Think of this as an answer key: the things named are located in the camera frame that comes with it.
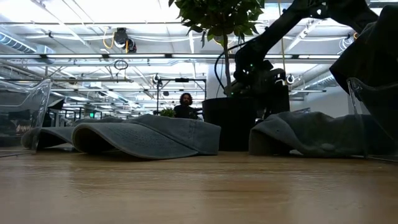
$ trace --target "dark hair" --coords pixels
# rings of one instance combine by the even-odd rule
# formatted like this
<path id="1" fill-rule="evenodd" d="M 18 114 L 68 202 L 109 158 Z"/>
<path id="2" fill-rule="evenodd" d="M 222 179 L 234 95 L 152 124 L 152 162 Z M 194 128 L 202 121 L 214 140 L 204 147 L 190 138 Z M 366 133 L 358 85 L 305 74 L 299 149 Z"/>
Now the dark hair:
<path id="1" fill-rule="evenodd" d="M 183 93 L 183 94 L 181 95 L 181 97 L 180 97 L 180 104 L 181 104 L 181 105 L 183 104 L 183 98 L 184 98 L 185 95 L 188 95 L 188 96 L 189 96 L 189 105 L 192 105 L 192 96 L 191 96 L 191 94 L 189 94 L 189 93 Z"/>

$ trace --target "cap brim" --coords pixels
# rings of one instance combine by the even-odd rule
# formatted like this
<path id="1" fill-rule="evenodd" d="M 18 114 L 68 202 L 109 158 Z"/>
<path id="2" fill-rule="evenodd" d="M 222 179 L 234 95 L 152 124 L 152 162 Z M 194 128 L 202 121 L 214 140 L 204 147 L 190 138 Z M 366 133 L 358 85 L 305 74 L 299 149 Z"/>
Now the cap brim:
<path id="1" fill-rule="evenodd" d="M 99 153 L 118 149 L 143 159 L 176 159 L 198 152 L 152 129 L 132 123 L 83 123 L 72 133 L 80 152 Z"/>
<path id="2" fill-rule="evenodd" d="M 26 132 L 21 143 L 26 148 L 31 148 L 38 141 L 37 149 L 59 146 L 61 144 L 72 144 L 72 132 L 74 127 L 59 128 L 35 128 Z"/>

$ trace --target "potted plant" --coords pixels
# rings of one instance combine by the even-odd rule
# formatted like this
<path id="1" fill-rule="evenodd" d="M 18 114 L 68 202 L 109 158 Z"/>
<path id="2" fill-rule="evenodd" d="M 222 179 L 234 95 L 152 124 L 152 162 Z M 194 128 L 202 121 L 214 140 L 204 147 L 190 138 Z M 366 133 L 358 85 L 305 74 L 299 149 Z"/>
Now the potted plant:
<path id="1" fill-rule="evenodd" d="M 175 111 L 174 111 L 173 109 L 163 109 L 163 110 L 160 112 L 160 115 L 161 115 L 161 116 L 166 116 L 166 117 L 169 117 L 169 118 L 174 118 L 174 116 L 175 116 Z"/>
<path id="2" fill-rule="evenodd" d="M 258 34 L 255 25 L 265 0 L 169 0 L 169 6 L 173 3 L 180 9 L 182 25 L 190 28 L 188 33 L 202 33 L 202 47 L 213 39 L 223 47 L 227 97 L 205 100 L 203 115 L 206 122 L 221 126 L 220 150 L 246 151 L 256 110 L 252 99 L 232 97 L 228 36 L 244 41 L 245 35 Z"/>

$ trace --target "yellow cable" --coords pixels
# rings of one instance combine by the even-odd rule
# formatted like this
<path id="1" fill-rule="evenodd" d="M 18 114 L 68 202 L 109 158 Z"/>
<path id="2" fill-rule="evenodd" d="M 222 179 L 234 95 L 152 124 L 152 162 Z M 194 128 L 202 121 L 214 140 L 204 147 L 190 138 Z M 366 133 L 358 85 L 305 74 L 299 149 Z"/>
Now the yellow cable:
<path id="1" fill-rule="evenodd" d="M 282 11 L 280 10 L 280 0 L 278 0 L 278 8 L 279 8 L 279 16 L 282 15 Z M 285 65 L 285 46 L 284 46 L 284 38 L 282 37 L 282 39 L 280 40 L 280 43 L 282 45 L 282 61 L 284 64 L 284 70 L 286 72 L 286 65 Z"/>
<path id="2" fill-rule="evenodd" d="M 113 42 L 114 42 L 114 32 L 113 32 L 113 34 L 112 34 L 112 44 L 111 44 L 111 46 L 108 46 L 108 45 L 106 45 L 106 42 L 105 42 L 106 31 L 107 31 L 107 29 L 105 29 L 104 38 L 103 38 L 102 41 L 103 41 L 103 43 L 104 43 L 104 46 L 105 46 L 107 49 L 111 49 L 111 48 L 113 47 Z"/>

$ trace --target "transparent plastic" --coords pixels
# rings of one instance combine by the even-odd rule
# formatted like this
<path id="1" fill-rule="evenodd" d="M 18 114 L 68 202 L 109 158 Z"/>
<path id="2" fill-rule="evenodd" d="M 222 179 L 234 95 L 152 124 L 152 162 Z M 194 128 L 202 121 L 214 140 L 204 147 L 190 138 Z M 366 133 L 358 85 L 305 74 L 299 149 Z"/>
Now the transparent plastic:
<path id="1" fill-rule="evenodd" d="M 0 157 L 34 152 L 21 147 L 21 137 L 42 126 L 51 84 L 49 79 L 33 86 L 0 80 Z"/>
<path id="2" fill-rule="evenodd" d="M 348 86 L 364 156 L 398 162 L 398 83 L 373 88 L 351 78 Z"/>

